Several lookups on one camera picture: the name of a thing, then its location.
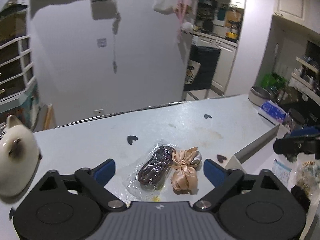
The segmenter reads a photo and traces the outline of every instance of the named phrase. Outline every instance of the power socket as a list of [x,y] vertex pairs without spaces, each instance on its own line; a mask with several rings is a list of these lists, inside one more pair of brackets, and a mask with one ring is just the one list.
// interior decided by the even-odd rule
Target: power socket
[[93,116],[101,116],[101,115],[105,115],[104,113],[104,109],[99,109],[99,110],[93,110]]

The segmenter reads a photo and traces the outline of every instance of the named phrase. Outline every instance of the white cat-shaped object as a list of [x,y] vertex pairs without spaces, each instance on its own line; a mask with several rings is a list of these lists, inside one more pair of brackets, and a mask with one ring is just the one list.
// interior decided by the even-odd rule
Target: white cat-shaped object
[[8,116],[0,140],[0,196],[12,197],[21,193],[40,157],[32,132],[17,117]]

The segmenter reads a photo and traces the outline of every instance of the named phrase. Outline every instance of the plastic wrap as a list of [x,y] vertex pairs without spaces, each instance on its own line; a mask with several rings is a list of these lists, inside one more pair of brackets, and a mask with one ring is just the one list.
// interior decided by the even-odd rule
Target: plastic wrap
[[172,165],[176,145],[160,140],[145,156],[126,169],[132,171],[123,181],[126,189],[142,201],[157,201]]
[[306,163],[299,164],[297,167],[296,185],[304,190],[311,202],[314,202],[318,197],[320,190],[316,177],[312,176],[308,169],[306,169]]

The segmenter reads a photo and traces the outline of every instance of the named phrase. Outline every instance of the cat ear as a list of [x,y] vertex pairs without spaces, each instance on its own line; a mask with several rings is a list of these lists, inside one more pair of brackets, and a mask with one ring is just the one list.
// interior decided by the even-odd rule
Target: cat ear
[[12,128],[16,125],[21,125],[22,122],[15,116],[15,115],[9,115],[7,117],[7,128]]

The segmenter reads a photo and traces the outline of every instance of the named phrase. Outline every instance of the satin bow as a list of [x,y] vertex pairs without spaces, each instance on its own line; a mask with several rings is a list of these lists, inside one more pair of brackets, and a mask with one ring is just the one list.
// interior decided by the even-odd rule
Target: satin bow
[[195,168],[201,162],[201,154],[198,147],[193,147],[187,151],[181,150],[172,153],[174,172],[171,184],[174,190],[195,190],[197,189],[198,178]]

